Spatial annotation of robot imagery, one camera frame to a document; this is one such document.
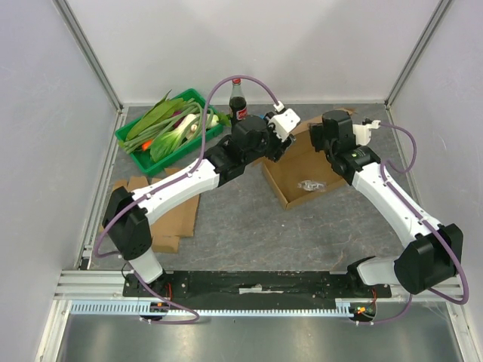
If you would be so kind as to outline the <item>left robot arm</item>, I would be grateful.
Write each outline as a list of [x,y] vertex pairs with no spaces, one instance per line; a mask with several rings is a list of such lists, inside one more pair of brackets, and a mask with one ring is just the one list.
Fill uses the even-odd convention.
[[140,278],[143,292],[159,296],[166,285],[164,269],[152,249],[151,225],[185,201],[241,176],[252,162],[260,158],[277,162],[294,143],[299,123],[292,109],[263,118],[248,115],[194,164],[141,189],[129,192],[119,187],[112,192],[103,229]]

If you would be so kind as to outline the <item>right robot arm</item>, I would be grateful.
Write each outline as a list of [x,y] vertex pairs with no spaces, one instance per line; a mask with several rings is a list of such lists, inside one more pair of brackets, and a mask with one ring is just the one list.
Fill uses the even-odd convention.
[[380,127],[379,120],[354,124],[347,111],[333,110],[309,124],[309,135],[314,150],[324,152],[332,170],[376,207],[404,248],[398,256],[369,256],[350,265],[347,291],[360,297],[373,285],[397,284],[417,295],[462,275],[463,233],[430,216],[391,177],[368,145]]

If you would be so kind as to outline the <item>large cardboard box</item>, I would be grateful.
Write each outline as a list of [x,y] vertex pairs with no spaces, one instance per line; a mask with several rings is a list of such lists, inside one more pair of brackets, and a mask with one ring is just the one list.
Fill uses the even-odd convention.
[[[316,152],[312,147],[309,125],[320,122],[320,115],[301,122],[294,130],[295,143],[278,162],[267,158],[254,162],[261,165],[262,173],[283,210],[290,210],[346,185],[346,181],[332,171],[325,153]],[[326,183],[325,191],[305,192],[297,188],[297,184],[306,179]]]

